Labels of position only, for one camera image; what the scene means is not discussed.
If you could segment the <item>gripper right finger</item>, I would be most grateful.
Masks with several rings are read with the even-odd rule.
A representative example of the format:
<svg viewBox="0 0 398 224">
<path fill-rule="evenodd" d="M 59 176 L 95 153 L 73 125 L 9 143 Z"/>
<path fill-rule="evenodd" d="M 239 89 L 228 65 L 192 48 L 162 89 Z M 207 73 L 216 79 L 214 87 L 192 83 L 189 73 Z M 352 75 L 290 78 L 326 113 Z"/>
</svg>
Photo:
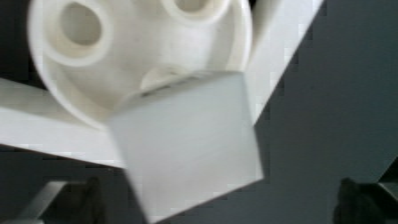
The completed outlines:
<svg viewBox="0 0 398 224">
<path fill-rule="evenodd" d="M 377 183 L 360 183 L 351 177 L 340 181 L 333 224 L 388 224 L 398 218 L 398 206 Z"/>
</svg>

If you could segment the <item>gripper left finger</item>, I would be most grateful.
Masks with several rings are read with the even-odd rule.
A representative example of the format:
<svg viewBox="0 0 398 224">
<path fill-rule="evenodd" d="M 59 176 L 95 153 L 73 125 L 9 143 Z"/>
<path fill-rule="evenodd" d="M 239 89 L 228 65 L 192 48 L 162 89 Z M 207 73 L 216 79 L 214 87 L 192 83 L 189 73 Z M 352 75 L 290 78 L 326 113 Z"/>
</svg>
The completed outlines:
<svg viewBox="0 0 398 224">
<path fill-rule="evenodd" d="M 11 224 L 105 224 L 100 180 L 50 181 Z"/>
</svg>

